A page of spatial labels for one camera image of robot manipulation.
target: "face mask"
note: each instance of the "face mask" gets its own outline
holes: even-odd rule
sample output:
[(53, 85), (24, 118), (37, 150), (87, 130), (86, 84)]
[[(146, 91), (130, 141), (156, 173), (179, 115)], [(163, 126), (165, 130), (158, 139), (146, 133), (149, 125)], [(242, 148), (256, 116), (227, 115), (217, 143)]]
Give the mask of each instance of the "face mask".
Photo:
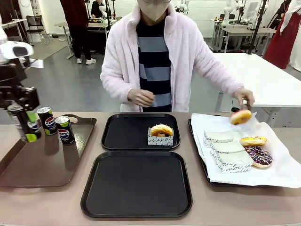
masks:
[(164, 0), (137, 0), (141, 11), (151, 20), (157, 21), (168, 8), (169, 2)]

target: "donut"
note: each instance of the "donut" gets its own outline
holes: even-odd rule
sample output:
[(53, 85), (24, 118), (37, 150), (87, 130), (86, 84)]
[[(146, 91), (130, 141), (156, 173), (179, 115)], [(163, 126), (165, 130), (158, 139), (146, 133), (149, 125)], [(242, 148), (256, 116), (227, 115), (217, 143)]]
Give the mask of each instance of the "donut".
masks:
[(150, 129), (150, 134), (155, 137), (169, 137), (174, 134), (173, 130), (167, 125), (156, 125)]
[(252, 112), (250, 112), (249, 110), (241, 110), (239, 112), (232, 114), (229, 120), (231, 124), (239, 125), (249, 121), (251, 117), (252, 117)]
[(253, 165), (256, 167), (265, 168), (268, 167), (273, 162), (272, 156), (263, 147), (247, 146), (245, 147), (245, 150), (253, 159), (254, 161)]
[(240, 139), (240, 143), (242, 146), (263, 146), (267, 143), (267, 139), (265, 137), (244, 137)]

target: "office chair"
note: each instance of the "office chair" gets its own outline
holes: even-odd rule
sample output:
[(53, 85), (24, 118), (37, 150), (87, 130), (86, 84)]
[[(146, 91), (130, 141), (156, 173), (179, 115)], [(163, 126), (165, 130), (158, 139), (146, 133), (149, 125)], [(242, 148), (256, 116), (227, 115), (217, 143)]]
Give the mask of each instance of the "office chair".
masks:
[[(224, 19), (225, 18), (225, 14), (224, 13), (221, 14), (220, 17)], [(235, 19), (235, 14), (230, 14), (229, 20), (234, 20), (234, 19)]]
[[(49, 35), (46, 33), (44, 25), (42, 23), (42, 16), (27, 16), (27, 23), (28, 23), (28, 27), (29, 29), (26, 30), (27, 34), (30, 34), (31, 38), (32, 38), (32, 34), (40, 34), (40, 36), (42, 36), (42, 39), (45, 43), (45, 45), (49, 45), (49, 43), (51, 42)], [(31, 29), (31, 26), (37, 26), (37, 29)], [(47, 44), (45, 42), (44, 36), (42, 34), (42, 32), (45, 32), (46, 36), (49, 39), (49, 43)]]

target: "hand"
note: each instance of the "hand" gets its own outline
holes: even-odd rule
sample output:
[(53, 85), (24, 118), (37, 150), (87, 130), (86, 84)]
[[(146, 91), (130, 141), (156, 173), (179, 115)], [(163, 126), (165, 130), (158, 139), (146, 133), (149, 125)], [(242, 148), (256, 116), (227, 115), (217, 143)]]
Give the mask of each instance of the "hand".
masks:
[(234, 92), (234, 97), (237, 99), (238, 103), (240, 106), (243, 107), (243, 100), (247, 100), (247, 104), (249, 106), (253, 106), (255, 99), (253, 96), (252, 91), (249, 91), (245, 88), (238, 88), (235, 92)]
[(131, 89), (127, 98), (141, 107), (150, 107), (155, 101), (155, 95), (143, 89)]

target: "red skirt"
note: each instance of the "red skirt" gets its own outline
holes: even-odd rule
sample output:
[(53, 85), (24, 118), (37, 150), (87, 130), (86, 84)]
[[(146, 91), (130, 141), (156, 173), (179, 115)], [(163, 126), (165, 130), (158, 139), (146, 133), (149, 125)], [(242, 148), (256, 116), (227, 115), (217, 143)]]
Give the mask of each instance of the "red skirt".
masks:
[(280, 25), (278, 26), (278, 29), (263, 56), (263, 59), (269, 61), (280, 69), (285, 69), (290, 60), (290, 55), (293, 49), (293, 44), (295, 43), (297, 37), (301, 16), (294, 12), (290, 22), (280, 36), (280, 27), (283, 23), (283, 19), (284, 17), (282, 18)]

